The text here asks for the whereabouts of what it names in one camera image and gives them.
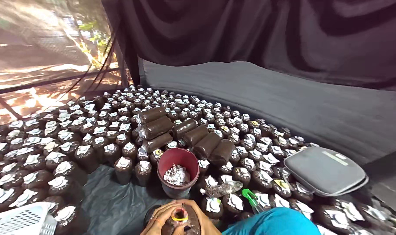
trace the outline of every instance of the yellow label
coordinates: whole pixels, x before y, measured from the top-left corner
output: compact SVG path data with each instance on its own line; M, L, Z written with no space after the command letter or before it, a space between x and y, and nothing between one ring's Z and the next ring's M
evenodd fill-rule
M274 182L283 189L286 189L286 190L289 189L289 185L282 179L275 179Z

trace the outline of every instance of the black tarp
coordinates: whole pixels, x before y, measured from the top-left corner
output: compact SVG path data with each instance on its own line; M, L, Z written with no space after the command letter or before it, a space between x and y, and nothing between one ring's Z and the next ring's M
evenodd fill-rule
M137 56L186 66L248 61L317 82L396 89L396 0L103 0Z

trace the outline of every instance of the black fabric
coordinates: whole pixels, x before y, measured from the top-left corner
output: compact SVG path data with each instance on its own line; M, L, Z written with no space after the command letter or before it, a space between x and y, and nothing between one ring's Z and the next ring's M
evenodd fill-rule
M120 185L114 168L106 165L89 174L83 187L86 198L82 202L82 208L91 218L88 234L140 234L147 210L171 201L159 180L150 183L147 188L140 187L133 177L130 184Z
M396 0L103 0L137 56L169 66L249 61L318 82L396 89Z

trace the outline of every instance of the green clip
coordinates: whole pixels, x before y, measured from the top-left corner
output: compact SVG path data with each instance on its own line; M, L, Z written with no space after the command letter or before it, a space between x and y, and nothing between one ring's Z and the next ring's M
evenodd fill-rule
M256 207L258 205L257 203L257 196L252 193L252 191L250 191L249 189L244 189L242 190L242 195L247 198L247 200L249 201L250 205L253 207Z

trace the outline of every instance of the crumpled paper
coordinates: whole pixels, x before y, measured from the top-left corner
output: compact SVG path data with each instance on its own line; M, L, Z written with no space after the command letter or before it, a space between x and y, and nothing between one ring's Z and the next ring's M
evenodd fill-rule
M175 164L164 174L163 179L169 184L176 186L181 186L191 182L190 175L186 171L186 168L180 165L175 166Z

